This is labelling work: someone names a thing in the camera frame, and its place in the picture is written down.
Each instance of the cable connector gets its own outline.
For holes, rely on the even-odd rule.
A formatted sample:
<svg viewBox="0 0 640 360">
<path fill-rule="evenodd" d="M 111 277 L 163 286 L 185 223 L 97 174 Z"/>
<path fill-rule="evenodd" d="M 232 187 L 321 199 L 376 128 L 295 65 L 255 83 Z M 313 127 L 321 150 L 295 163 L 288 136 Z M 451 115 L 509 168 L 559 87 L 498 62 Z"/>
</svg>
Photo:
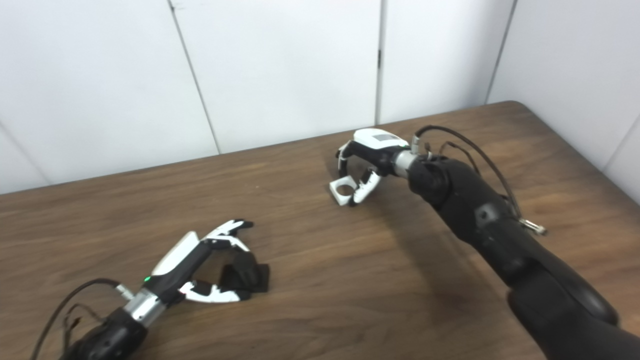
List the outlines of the cable connector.
<svg viewBox="0 0 640 360">
<path fill-rule="evenodd" d="M 133 293 L 123 284 L 119 284 L 116 286 L 116 290 L 120 293 L 120 296 L 123 297 L 126 301 L 131 301 L 134 297 Z"/>
<path fill-rule="evenodd" d="M 411 139 L 411 153 L 412 154 L 418 154 L 418 152 L 420 152 L 420 149 L 418 148 L 418 145 L 420 144 L 420 138 L 418 136 L 413 136 L 413 138 Z"/>
<path fill-rule="evenodd" d="M 520 222 L 520 224 L 522 224 L 522 226 L 524 226 L 526 229 L 533 231 L 533 233 L 535 233 L 536 235 L 540 235 L 540 236 L 547 235 L 547 228 L 545 228 L 544 226 L 534 224 L 524 218 L 521 218 L 518 221 Z"/>
</svg>

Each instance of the metal cylinder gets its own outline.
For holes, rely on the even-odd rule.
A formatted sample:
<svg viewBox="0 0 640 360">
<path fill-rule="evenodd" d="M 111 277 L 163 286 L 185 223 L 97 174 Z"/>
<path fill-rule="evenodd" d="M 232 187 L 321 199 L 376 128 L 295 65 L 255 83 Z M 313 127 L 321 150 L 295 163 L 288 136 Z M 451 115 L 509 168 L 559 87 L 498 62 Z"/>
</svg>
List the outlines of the metal cylinder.
<svg viewBox="0 0 640 360">
<path fill-rule="evenodd" d="M 143 288 L 123 309 L 131 315 L 133 320 L 136 320 L 144 327 L 149 327 L 163 313 L 166 306 L 156 294 Z"/>
</svg>

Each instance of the white plastic part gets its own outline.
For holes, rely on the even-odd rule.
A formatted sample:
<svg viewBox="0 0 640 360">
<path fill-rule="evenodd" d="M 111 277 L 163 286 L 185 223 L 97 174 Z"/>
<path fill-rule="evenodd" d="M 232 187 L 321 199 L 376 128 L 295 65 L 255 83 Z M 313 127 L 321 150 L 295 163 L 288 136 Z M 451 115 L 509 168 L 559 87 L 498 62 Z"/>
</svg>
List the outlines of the white plastic part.
<svg viewBox="0 0 640 360">
<path fill-rule="evenodd" d="M 344 152 L 344 149 L 346 149 L 346 147 L 349 145 L 349 143 L 351 142 L 351 140 L 347 141 L 343 146 L 340 146 L 340 148 L 338 149 L 338 171 L 340 171 L 340 169 L 342 168 L 342 162 L 344 160 L 346 160 L 345 157 L 342 156 L 342 153 Z"/>
<path fill-rule="evenodd" d="M 227 240 L 231 243 L 231 246 L 235 246 L 235 247 L 239 247 L 240 249 L 242 249 L 243 251 L 249 252 L 249 248 L 242 242 L 240 241 L 239 238 L 233 237 L 233 236 L 229 236 L 229 235 L 217 235 L 217 236 L 211 236 L 210 238 L 207 238 L 207 240 Z"/>
<path fill-rule="evenodd" d="M 213 231 L 207 234 L 207 236 L 205 236 L 204 238 L 209 239 L 216 235 L 229 235 L 229 232 L 231 230 L 237 229 L 242 224 L 244 224 L 244 221 L 229 220 L 228 222 L 225 222 L 224 224 L 213 229 Z"/>
<path fill-rule="evenodd" d="M 208 295 L 202 295 L 194 292 L 192 289 L 195 284 L 191 281 L 187 282 L 180 288 L 180 292 L 183 293 L 185 299 L 195 302 L 220 303 L 220 302 L 237 302 L 240 301 L 240 297 L 235 291 L 221 292 L 217 285 L 211 286 L 211 292 Z"/>
<path fill-rule="evenodd" d="M 400 137 L 382 129 L 360 129 L 353 133 L 353 140 L 362 145 L 378 150 L 391 146 L 409 146 L 409 143 Z"/>
<path fill-rule="evenodd" d="M 351 198 L 350 195 L 341 195 L 338 192 L 338 188 L 340 186 L 345 186 L 345 185 L 351 187 L 352 189 L 354 189 L 354 191 L 358 187 L 358 185 L 356 184 L 356 182 L 353 180 L 351 176 L 341 177 L 340 179 L 334 180 L 329 183 L 329 190 L 331 190 L 333 197 L 335 197 L 335 200 L 338 202 L 340 206 L 344 206 L 348 204 L 349 199 Z"/>
<path fill-rule="evenodd" d="M 353 192 L 353 202 L 355 202 L 356 204 L 363 202 L 364 199 L 366 199 L 367 196 L 369 196 L 369 194 L 380 183 L 380 179 L 380 175 L 376 174 L 375 172 L 371 172 L 367 183 L 363 184 L 362 182 L 360 182 L 360 186 L 358 186 L 358 189 Z"/>
<path fill-rule="evenodd" d="M 199 243 L 200 240 L 196 232 L 188 232 L 166 253 L 151 272 L 151 275 L 164 275 L 173 270 Z"/>
</svg>

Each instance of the metal clip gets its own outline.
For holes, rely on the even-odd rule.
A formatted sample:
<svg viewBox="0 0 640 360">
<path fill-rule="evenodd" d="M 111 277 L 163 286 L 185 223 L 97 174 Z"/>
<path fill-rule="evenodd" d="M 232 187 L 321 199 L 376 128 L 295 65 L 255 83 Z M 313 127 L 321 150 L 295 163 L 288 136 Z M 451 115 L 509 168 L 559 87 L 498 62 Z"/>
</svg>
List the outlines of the metal clip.
<svg viewBox="0 0 640 360">
<path fill-rule="evenodd" d="M 544 236 L 547 234 L 547 229 L 545 229 L 544 226 L 534 224 L 528 221 L 527 219 L 523 219 L 523 218 L 521 218 L 519 222 L 522 224 L 522 226 L 533 231 L 536 235 Z"/>
</svg>

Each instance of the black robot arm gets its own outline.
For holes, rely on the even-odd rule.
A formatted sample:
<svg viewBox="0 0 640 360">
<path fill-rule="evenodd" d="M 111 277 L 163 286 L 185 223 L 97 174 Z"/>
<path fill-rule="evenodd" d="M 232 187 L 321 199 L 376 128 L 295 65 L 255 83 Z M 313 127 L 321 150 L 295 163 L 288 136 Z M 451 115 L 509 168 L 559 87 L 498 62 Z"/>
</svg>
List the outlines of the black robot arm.
<svg viewBox="0 0 640 360">
<path fill-rule="evenodd" d="M 397 173 L 509 286 L 511 310 L 547 359 L 640 358 L 640 338 L 618 327 L 614 308 L 542 247 L 491 186 L 460 161 L 429 158 L 415 156 Z"/>
</svg>

